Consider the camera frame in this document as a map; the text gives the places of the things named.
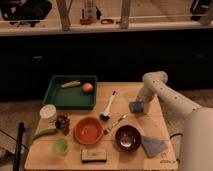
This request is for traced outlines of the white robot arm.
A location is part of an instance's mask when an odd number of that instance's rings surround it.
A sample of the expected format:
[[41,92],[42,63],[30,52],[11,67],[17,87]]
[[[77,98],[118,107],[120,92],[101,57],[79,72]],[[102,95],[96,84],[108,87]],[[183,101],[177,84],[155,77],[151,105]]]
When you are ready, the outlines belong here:
[[179,171],[213,171],[213,108],[176,92],[167,81],[164,71],[144,74],[137,99],[149,103],[157,95],[184,119]]

